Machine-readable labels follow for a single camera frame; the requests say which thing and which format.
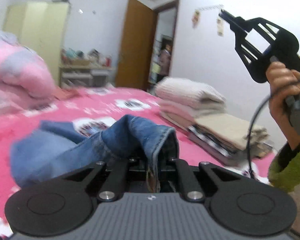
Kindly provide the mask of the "green fuzzy sleeve forearm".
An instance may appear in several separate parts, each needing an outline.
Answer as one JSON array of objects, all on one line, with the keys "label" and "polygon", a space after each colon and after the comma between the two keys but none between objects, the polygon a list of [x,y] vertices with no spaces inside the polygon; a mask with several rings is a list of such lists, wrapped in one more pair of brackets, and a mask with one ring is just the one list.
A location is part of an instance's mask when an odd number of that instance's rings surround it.
[{"label": "green fuzzy sleeve forearm", "polygon": [[295,191],[300,185],[300,144],[294,150],[288,143],[281,148],[269,166],[268,180],[285,192]]}]

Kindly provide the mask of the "person right hand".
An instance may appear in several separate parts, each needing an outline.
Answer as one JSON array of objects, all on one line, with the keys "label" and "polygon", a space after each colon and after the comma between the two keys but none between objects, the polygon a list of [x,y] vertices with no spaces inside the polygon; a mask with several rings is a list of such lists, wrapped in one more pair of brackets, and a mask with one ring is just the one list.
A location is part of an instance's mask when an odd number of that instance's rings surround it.
[{"label": "person right hand", "polygon": [[290,70],[281,62],[273,62],[266,71],[266,77],[270,84],[270,92],[273,95],[269,100],[270,114],[281,129],[292,150],[300,145],[300,135],[289,122],[285,110],[285,99],[288,96],[300,94],[300,83],[287,86],[289,83],[300,80],[300,72]]}]

